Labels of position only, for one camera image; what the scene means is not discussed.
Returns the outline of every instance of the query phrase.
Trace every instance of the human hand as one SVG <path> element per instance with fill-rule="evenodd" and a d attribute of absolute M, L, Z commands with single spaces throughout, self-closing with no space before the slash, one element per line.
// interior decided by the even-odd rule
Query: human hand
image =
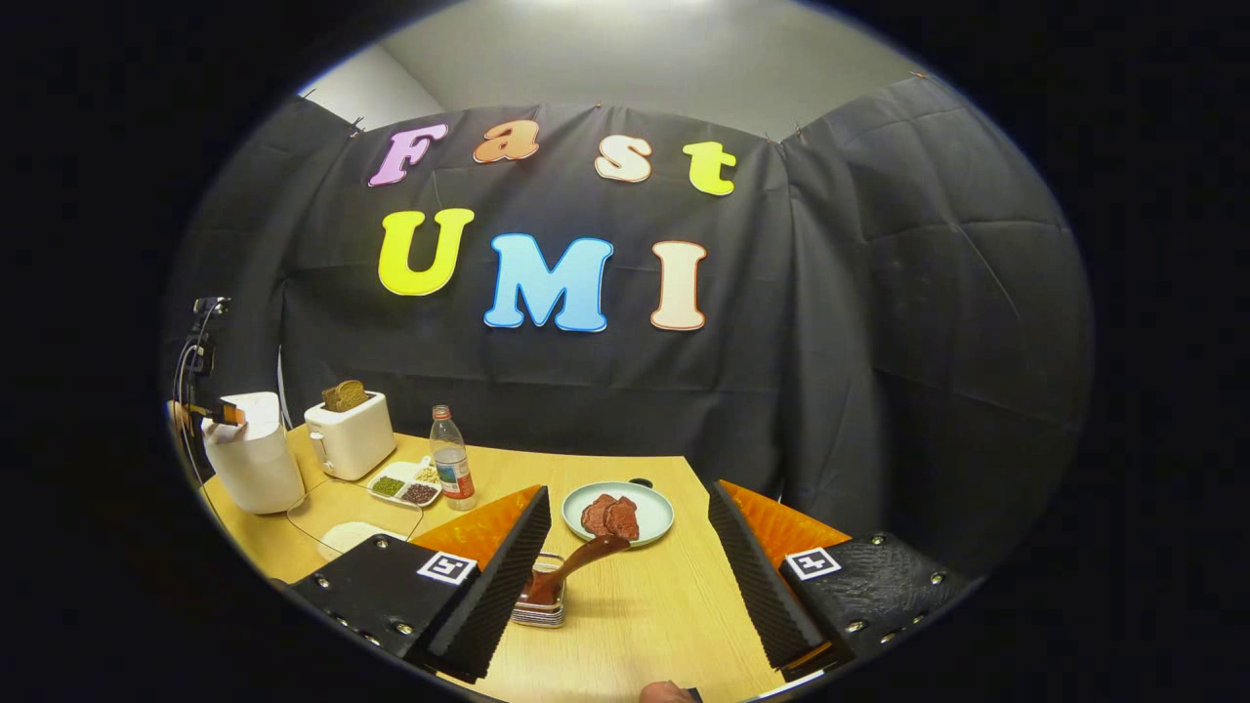
<path fill-rule="evenodd" d="M 671 680 L 658 680 L 642 687 L 638 703 L 696 703 L 694 695 L 672 683 Z"/>

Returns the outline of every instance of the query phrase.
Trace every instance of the seeds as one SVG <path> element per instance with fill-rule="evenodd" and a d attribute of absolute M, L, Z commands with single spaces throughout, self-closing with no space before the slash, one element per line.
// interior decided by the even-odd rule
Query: seeds
<path fill-rule="evenodd" d="M 420 472 L 416 472 L 416 478 L 412 480 L 419 480 L 421 483 L 439 483 L 439 470 L 434 467 L 425 467 Z"/>
<path fill-rule="evenodd" d="M 408 500 L 409 503 L 421 504 L 429 500 L 430 498 L 434 498 L 435 493 L 438 492 L 430 488 L 429 485 L 421 485 L 419 483 L 414 483 L 412 485 L 409 487 L 408 490 L 404 492 L 402 499 Z"/>
<path fill-rule="evenodd" d="M 395 495 L 401 488 L 404 488 L 404 482 L 382 477 L 374 484 L 374 493 L 380 495 Z"/>

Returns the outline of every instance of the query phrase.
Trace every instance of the black backdrop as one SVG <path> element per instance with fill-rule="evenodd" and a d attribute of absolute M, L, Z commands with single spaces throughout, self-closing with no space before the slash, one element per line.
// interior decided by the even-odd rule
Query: black backdrop
<path fill-rule="evenodd" d="M 540 149 L 478 164 L 491 126 L 539 123 Z M 401 129 L 446 124 L 400 183 L 369 188 Z M 291 422 L 359 378 L 398 432 L 451 405 L 470 443 L 682 454 L 704 478 L 781 494 L 852 534 L 890 529 L 970 575 L 1040 514 L 1075 447 L 1091 375 L 1089 293 L 1072 234 L 1024 156 L 931 78 L 866 95 L 782 143 L 612 106 L 434 115 L 359 134 L 292 99 L 228 164 L 192 219 L 166 298 L 166 357 L 186 305 L 230 295 L 216 393 L 278 390 Z M 646 139 L 654 173 L 598 178 L 609 134 Z M 734 193 L 689 181 L 681 146 L 738 158 Z M 444 208 L 468 208 L 455 274 L 428 296 L 378 278 L 381 219 L 420 210 L 410 266 Z M 498 254 L 532 235 L 551 266 L 578 238 L 612 243 L 606 330 L 482 323 Z M 688 240 L 696 331 L 652 326 L 660 263 Z"/>

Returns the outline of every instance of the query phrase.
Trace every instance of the plastic bottle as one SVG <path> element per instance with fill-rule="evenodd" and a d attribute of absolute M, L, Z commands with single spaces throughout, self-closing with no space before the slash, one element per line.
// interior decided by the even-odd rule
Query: plastic bottle
<path fill-rule="evenodd" d="M 434 427 L 430 428 L 430 452 L 442 483 L 442 498 L 452 510 L 469 510 L 478 504 L 469 475 L 469 459 L 460 428 L 451 422 L 451 409 L 434 407 Z"/>

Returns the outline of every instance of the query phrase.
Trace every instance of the light blue plate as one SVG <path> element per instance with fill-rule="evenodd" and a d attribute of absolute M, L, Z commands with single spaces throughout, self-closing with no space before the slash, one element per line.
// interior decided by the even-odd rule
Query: light blue plate
<path fill-rule="evenodd" d="M 595 535 L 581 527 L 581 512 L 605 493 L 618 500 L 622 495 L 628 497 L 638 504 L 638 510 L 634 513 L 638 518 L 638 539 L 631 542 L 630 547 L 650 544 L 664 537 L 664 533 L 669 532 L 669 528 L 672 527 L 672 503 L 669 503 L 668 498 L 645 485 L 626 483 L 624 480 L 592 483 L 570 493 L 564 499 L 564 504 L 560 505 L 564 524 L 569 525 L 569 529 L 576 533 L 578 537 L 588 542 L 594 539 Z"/>

